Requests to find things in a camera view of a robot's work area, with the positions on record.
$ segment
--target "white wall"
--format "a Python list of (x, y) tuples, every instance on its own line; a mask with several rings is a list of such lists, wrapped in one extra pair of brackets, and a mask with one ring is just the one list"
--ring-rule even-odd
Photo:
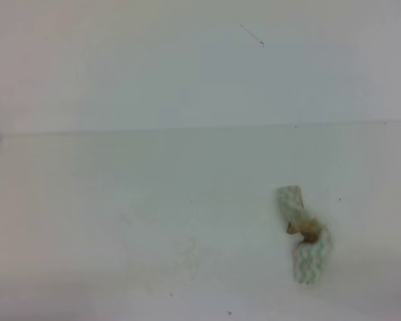
[(0, 0), (2, 132), (385, 119), (401, 0)]

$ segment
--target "small debris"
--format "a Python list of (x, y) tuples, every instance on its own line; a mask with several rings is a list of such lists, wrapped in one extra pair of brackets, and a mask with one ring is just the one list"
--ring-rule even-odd
[(241, 25), (239, 22), (237, 22), (238, 25), (240, 25), (243, 29), (245, 29), (245, 31), (255, 40), (257, 40), (259, 43), (261, 43), (262, 47), (265, 47), (265, 43), (262, 42), (259, 38), (257, 38), (254, 33), (252, 33), (251, 31), (249, 31), (247, 28), (245, 28), (243, 25)]

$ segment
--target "white surface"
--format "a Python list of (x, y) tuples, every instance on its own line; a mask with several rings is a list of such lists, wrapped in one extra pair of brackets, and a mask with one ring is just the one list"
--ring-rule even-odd
[(361, 120), (401, 120), (401, 0), (0, 0), (1, 132)]
[[(336, 243), (312, 290), (293, 283), (273, 200), (294, 183)], [(4, 138), (0, 317), (14, 315), (399, 321), (401, 124)]]

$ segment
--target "twisted cloth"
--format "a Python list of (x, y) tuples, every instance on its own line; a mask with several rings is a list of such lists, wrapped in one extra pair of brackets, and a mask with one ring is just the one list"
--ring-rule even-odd
[(306, 211), (300, 187), (282, 187), (277, 191), (277, 198), (279, 210), (288, 221), (287, 233), (300, 233), (304, 237), (293, 252), (294, 279), (300, 284), (314, 284), (321, 278), (331, 251), (329, 230)]

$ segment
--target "knot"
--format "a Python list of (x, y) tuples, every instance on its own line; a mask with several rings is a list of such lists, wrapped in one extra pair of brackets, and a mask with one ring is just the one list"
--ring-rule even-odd
[(300, 187), (282, 187), (277, 196), (279, 210), (288, 221), (287, 233), (300, 233), (304, 238), (293, 254), (294, 278), (301, 284), (315, 283), (331, 250), (328, 228), (306, 211)]

